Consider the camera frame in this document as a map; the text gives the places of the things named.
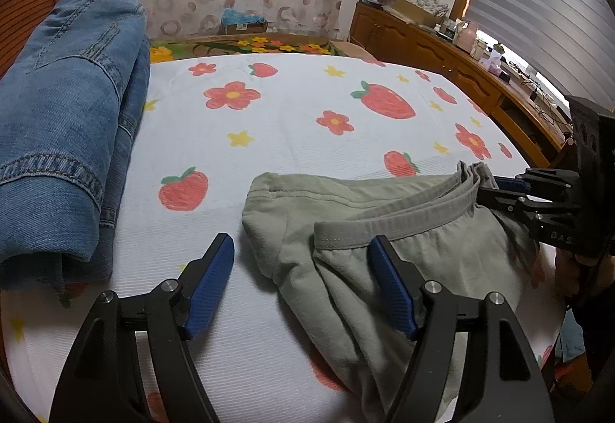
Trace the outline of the person's right hand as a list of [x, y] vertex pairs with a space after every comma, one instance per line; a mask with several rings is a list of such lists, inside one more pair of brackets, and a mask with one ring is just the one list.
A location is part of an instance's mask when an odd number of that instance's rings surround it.
[[555, 288], [567, 299], [590, 295], [614, 283], [614, 257], [598, 260], [582, 257], [564, 249], [555, 254]]

